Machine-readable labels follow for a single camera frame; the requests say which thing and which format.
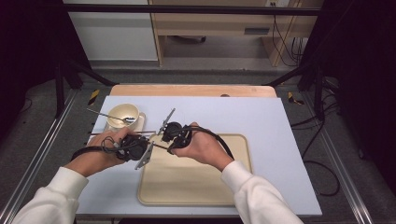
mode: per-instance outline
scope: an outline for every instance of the sleeve cuff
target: sleeve cuff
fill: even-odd
[[[88,179],[85,176],[60,167],[58,173],[47,185],[47,188],[67,195],[68,198],[77,199],[87,184]]]
[[[222,181],[233,193],[240,190],[242,185],[251,177],[253,177],[253,174],[245,168],[241,161],[231,162],[224,168],[221,174]]]

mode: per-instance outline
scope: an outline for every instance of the gray carpet floor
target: gray carpet floor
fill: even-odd
[[[98,73],[103,77],[120,83],[260,85],[274,80],[287,70],[287,68],[284,70],[282,70],[283,68],[277,68],[273,71],[249,70],[246,68],[242,70],[217,70],[215,69],[216,66],[212,68],[205,71],[203,69],[188,70],[187,68],[177,70],[173,66],[168,66],[163,69],[105,69],[98,70]],[[70,160],[72,153],[86,144],[89,132],[92,130],[97,118],[96,115],[87,112],[85,109],[91,93],[93,90],[100,90],[93,106],[93,109],[100,110],[102,102],[110,92],[110,88],[84,75],[82,75],[82,78],[84,79],[84,86],[81,90],[76,91],[76,100],[70,109],[69,115],[65,119],[62,129],[57,133],[50,151],[41,164],[21,205],[28,202],[39,187],[46,186],[58,170],[58,167],[66,164]],[[65,85],[65,93],[69,92],[70,90]],[[301,92],[298,92],[295,83],[292,81],[276,88],[278,97],[284,103],[290,124],[311,118],[312,114],[308,104],[290,103],[288,100],[289,92],[293,93],[296,100],[305,100],[305,98]],[[304,94],[312,96],[311,91]],[[0,207],[6,205],[12,192],[18,186],[54,120],[56,97],[53,81],[33,87],[28,91],[26,98],[26,109],[20,113],[15,121],[14,128],[10,130],[6,141],[0,146],[0,170],[2,172]],[[335,99],[333,97],[326,99],[326,105],[334,102]],[[390,192],[382,176],[376,170],[375,165],[371,161],[360,159],[356,143],[342,115],[337,112],[337,108],[329,111],[324,128],[329,133],[374,223],[396,223],[395,196]],[[315,126],[314,122],[299,126],[298,129],[297,127],[293,129],[297,145],[302,152],[317,129],[318,127]],[[317,137],[306,153],[305,158],[321,162],[332,168],[325,147],[320,136]],[[307,164],[306,169],[317,192],[331,193],[336,189],[335,179],[327,170],[315,164]],[[303,217],[304,223],[358,223],[342,189],[332,197],[318,195],[318,201],[323,216]],[[80,222],[111,223],[110,219],[102,220],[94,217],[81,220]]]

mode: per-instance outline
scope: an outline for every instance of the white tabletop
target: white tabletop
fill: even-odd
[[[214,133],[240,133],[247,138],[253,173],[272,182],[298,216],[320,216],[315,192],[304,168],[282,102],[261,97],[107,96],[101,109],[129,103],[147,116],[144,131],[158,131],[172,108],[169,121],[181,125],[197,121]],[[102,132],[99,116],[92,132]],[[90,176],[77,211],[81,216],[188,217],[237,216],[232,206],[147,206],[137,199],[141,170],[136,161]]]

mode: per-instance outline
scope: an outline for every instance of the white sweater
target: white sweater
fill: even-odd
[[[233,161],[221,179],[233,191],[236,209],[244,223],[303,223],[289,209],[279,191],[266,179],[251,174],[240,161]],[[88,184],[84,176],[59,168],[49,185],[15,216],[16,223],[73,223],[78,196]]]

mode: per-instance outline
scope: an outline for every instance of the beige tray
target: beige tray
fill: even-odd
[[[146,120],[146,114],[143,112],[139,113],[139,119],[137,120],[137,125],[136,127],[133,129],[133,131],[135,132],[142,132],[143,131],[143,126],[145,125],[145,120]],[[112,130],[112,131],[116,131],[117,129],[110,127],[108,125],[108,123],[106,122],[106,126],[105,126],[105,131],[107,130]]]
[[[248,141],[241,134],[220,134],[236,160],[251,172]],[[150,138],[156,144],[161,136]],[[144,167],[138,199],[146,205],[233,205],[233,195],[220,179],[221,172],[189,158],[178,158],[155,147]]]

